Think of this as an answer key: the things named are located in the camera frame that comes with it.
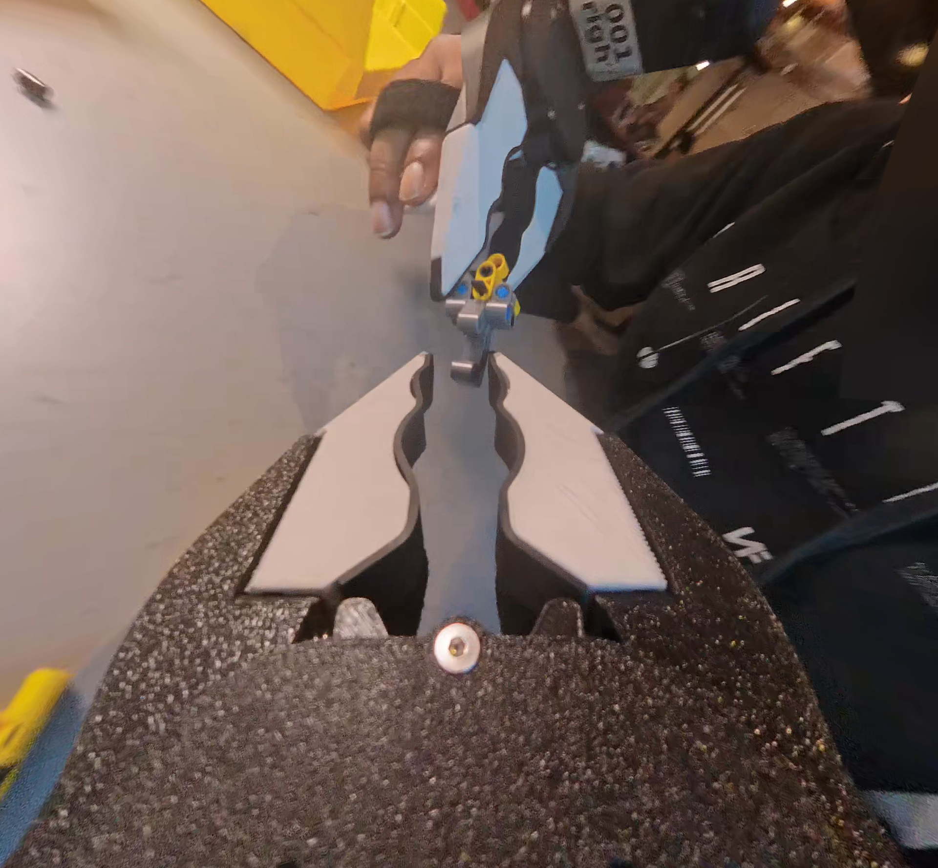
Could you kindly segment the yellow multi-ring connector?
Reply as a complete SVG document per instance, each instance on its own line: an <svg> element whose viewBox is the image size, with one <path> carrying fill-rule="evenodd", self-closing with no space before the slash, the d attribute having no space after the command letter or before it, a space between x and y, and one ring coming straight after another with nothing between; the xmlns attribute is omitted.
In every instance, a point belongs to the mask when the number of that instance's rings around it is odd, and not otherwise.
<svg viewBox="0 0 938 868"><path fill-rule="evenodd" d="M488 301L493 297L505 298L505 282L509 267L504 255L494 253L484 260L475 270L471 280L472 297L479 301Z"/></svg>

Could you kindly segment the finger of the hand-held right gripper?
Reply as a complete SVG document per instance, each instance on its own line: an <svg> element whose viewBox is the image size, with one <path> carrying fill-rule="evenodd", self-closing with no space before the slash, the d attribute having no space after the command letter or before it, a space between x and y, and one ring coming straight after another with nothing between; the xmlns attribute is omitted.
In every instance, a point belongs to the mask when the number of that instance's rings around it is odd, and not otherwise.
<svg viewBox="0 0 938 868"><path fill-rule="evenodd" d="M445 136L430 245L430 296L444 300L487 246L503 173L527 131L522 86L509 62L499 65L477 122Z"/></svg>
<svg viewBox="0 0 938 868"><path fill-rule="evenodd" d="M519 291L566 228L575 202L579 164L545 165L533 179L533 203L522 204L522 232L508 285Z"/></svg>

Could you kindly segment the yellow beam assembly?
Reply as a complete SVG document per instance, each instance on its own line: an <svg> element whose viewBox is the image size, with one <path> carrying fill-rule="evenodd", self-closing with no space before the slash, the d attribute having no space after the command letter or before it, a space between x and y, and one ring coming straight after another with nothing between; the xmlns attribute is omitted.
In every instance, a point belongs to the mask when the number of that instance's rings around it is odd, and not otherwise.
<svg viewBox="0 0 938 868"><path fill-rule="evenodd" d="M2 710L1 797L13 786L21 765L53 716L71 679L62 669L37 669L22 681Z"/></svg>

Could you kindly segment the small grey connector blue pins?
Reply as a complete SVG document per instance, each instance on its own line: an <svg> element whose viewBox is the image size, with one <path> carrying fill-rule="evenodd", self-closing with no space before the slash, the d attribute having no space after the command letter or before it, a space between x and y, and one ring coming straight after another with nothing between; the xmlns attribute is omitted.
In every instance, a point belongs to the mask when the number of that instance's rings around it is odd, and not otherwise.
<svg viewBox="0 0 938 868"><path fill-rule="evenodd" d="M486 328L490 330L512 328L521 312L520 302L514 290L503 282L496 284L481 304L481 318Z"/></svg>

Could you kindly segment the small black connector piece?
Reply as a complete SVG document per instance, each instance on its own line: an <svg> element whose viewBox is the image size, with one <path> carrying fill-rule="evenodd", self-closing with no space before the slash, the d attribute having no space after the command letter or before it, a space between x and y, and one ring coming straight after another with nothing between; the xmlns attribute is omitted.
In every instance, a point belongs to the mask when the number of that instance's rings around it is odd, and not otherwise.
<svg viewBox="0 0 938 868"><path fill-rule="evenodd" d="M38 77L21 68L13 70L12 77L20 92L31 102L41 108L53 105L53 89Z"/></svg>

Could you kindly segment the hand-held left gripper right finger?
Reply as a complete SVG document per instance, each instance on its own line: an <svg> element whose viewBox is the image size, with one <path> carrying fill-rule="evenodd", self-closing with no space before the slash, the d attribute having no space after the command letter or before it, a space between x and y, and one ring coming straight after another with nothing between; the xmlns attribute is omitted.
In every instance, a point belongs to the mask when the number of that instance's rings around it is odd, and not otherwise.
<svg viewBox="0 0 938 868"><path fill-rule="evenodd" d="M665 591L602 430L502 353L489 355L489 391L506 542L582 595Z"/></svg>

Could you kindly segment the grey angled beam assembly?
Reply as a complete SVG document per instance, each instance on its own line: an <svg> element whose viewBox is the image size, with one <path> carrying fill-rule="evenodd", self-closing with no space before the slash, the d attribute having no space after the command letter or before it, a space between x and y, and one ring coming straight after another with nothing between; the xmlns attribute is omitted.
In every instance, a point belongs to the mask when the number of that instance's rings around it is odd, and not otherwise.
<svg viewBox="0 0 938 868"><path fill-rule="evenodd" d="M510 331L515 325L499 331L486 328L480 316L482 301L473 299L471 280L468 275L463 276L445 302L448 318L464 338L463 354L451 361L450 376L457 383L479 388L486 374L494 336Z"/></svg>

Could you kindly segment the person's torso black hoodie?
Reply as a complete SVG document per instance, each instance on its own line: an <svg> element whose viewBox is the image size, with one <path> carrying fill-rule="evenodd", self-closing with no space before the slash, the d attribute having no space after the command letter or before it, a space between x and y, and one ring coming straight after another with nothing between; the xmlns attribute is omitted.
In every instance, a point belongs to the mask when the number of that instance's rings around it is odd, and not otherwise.
<svg viewBox="0 0 938 868"><path fill-rule="evenodd" d="M858 789L936 866L936 402L841 379L897 370L849 311L901 123L786 241L724 231L619 309L604 417L756 580Z"/></svg>

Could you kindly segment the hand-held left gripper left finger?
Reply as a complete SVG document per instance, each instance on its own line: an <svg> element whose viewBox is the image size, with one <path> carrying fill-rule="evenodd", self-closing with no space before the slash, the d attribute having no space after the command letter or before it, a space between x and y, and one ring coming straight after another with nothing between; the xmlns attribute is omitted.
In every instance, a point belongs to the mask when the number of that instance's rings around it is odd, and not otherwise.
<svg viewBox="0 0 938 868"><path fill-rule="evenodd" d="M314 435L246 594L326 593L410 539L433 386L433 356L418 353Z"/></svg>

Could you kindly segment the person's right hand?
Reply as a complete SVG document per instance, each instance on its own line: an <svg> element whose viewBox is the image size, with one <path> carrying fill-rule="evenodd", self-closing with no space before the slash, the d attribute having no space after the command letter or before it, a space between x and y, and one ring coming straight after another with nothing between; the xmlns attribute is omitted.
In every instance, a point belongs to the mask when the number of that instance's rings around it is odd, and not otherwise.
<svg viewBox="0 0 938 868"><path fill-rule="evenodd" d="M462 90L462 36L441 34L392 75L363 113L370 215L380 238L395 236L405 209L436 192L444 136Z"/></svg>

